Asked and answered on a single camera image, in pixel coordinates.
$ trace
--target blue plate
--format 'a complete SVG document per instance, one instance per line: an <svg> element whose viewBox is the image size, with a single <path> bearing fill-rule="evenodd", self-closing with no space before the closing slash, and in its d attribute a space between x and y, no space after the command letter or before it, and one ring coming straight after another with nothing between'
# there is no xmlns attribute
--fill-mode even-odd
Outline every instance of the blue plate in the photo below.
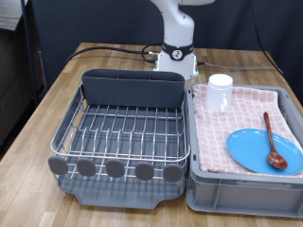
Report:
<svg viewBox="0 0 303 227"><path fill-rule="evenodd" d="M267 162L271 151L267 131L246 129L235 131L227 138L227 149L242 166L257 173L274 175L295 175L303 169L303 154L289 140L274 134L276 151L282 155L288 167L281 170Z"/></svg>

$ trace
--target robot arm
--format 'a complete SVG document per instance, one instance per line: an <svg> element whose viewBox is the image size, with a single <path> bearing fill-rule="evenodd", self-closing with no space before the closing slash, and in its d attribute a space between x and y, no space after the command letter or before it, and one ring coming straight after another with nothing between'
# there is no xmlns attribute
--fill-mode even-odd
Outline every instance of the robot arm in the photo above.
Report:
<svg viewBox="0 0 303 227"><path fill-rule="evenodd" d="M181 5L184 6L201 6L213 3L215 0L183 0Z"/></svg>
<svg viewBox="0 0 303 227"><path fill-rule="evenodd" d="M195 75L193 50L194 22L179 6L201 6L215 0L151 0L161 11L164 21L164 42L157 70L181 74L185 79Z"/></svg>

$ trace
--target spoon handle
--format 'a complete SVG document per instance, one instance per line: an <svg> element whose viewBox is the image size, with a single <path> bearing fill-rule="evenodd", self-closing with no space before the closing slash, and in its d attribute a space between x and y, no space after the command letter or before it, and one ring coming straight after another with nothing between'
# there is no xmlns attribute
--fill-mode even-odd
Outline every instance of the spoon handle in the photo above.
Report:
<svg viewBox="0 0 303 227"><path fill-rule="evenodd" d="M271 143L271 151L275 152L276 149L275 149L274 138L273 138L273 134L272 134L271 123L269 121L269 116L266 112L264 113L264 120L265 120L265 124L266 124L266 129L268 132L269 141Z"/></svg>

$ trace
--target table surface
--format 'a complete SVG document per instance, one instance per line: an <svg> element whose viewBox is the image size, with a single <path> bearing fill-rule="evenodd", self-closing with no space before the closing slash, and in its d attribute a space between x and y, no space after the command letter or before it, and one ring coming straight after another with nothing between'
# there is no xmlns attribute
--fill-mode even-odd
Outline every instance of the table surface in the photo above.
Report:
<svg viewBox="0 0 303 227"><path fill-rule="evenodd" d="M139 45L108 45L141 50ZM198 61L229 66L270 66L262 52L221 49L195 49ZM140 55L111 50L94 50L70 61L28 120L8 153L0 162L1 226L303 226L298 218L271 218L192 211L184 196L161 201L153 210L80 205L74 195L64 194L51 174L47 159L53 155L50 141L76 93L81 75L93 68L152 70L153 64ZM297 109L303 108L286 80L274 69L226 70L206 65L191 81L207 82L216 73L230 75L236 84L280 86L285 88Z"/></svg>

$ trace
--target dish towel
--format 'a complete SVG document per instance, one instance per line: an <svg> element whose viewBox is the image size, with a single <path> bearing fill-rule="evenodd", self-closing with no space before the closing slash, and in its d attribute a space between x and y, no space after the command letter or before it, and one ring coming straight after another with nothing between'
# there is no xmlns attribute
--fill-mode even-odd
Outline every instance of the dish towel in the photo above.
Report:
<svg viewBox="0 0 303 227"><path fill-rule="evenodd" d="M226 147L227 137L242 129L266 131L263 113L270 117L272 131L290 140L302 152L277 106L277 93L252 88L234 87L232 107L225 113L206 107L207 86L193 86L193 103L198 135L199 167L203 172L232 173L257 176L276 176L253 172L232 158ZM303 172L295 176L303 178Z"/></svg>

